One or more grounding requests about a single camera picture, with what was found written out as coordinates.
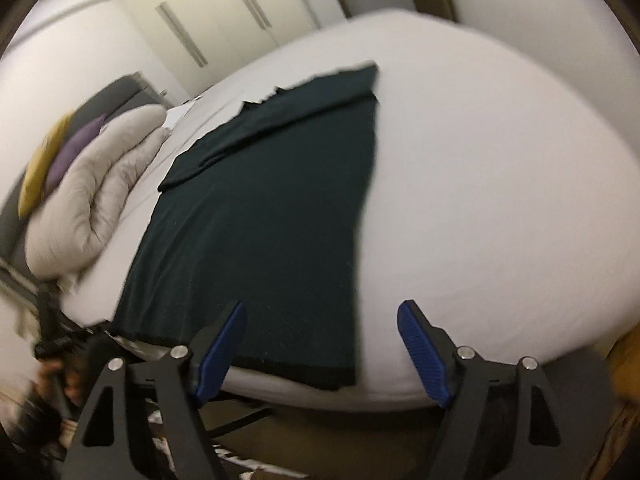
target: garment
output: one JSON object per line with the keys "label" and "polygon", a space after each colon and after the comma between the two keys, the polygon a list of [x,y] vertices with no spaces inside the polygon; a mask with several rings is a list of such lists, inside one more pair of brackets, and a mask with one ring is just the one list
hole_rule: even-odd
{"label": "garment", "polygon": [[354,384],[354,238],[377,72],[279,90],[178,156],[111,331],[186,344],[240,300],[249,322],[235,365],[329,390]]}

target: white bed sheet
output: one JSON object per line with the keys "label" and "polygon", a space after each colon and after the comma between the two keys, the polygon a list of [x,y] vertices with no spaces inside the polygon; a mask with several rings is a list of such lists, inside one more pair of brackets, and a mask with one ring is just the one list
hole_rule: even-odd
{"label": "white bed sheet", "polygon": [[109,245],[63,296],[65,313],[80,323],[113,317],[158,184],[243,100],[369,60],[380,67],[380,106],[358,232],[358,384],[323,392],[232,368],[225,390],[332,410],[431,403],[396,330],[407,298],[457,343],[506,362],[553,359],[638,320],[640,170],[618,135],[564,83],[497,41],[401,11],[298,40],[190,103]]}

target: fitted sheet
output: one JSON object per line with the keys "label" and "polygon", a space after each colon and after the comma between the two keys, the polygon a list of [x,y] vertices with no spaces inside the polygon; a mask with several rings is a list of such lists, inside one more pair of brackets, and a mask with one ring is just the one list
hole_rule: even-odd
{"label": "fitted sheet", "polygon": [[[396,329],[414,299],[485,358],[541,361],[640,319],[640,168],[564,82],[477,32],[388,10],[297,40],[213,86],[175,125],[77,290],[111,319],[175,157],[275,86],[374,61],[374,173],[358,227],[356,386],[323,392],[231,368],[223,389],[318,409],[432,404]],[[166,349],[124,342],[153,358]]]}

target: folded comforter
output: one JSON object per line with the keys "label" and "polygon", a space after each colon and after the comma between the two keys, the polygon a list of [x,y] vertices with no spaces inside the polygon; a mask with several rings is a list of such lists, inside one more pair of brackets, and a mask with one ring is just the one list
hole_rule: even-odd
{"label": "folded comforter", "polygon": [[41,280],[83,270],[111,239],[130,190],[168,139],[166,110],[145,105],[108,123],[31,216],[25,252]]}

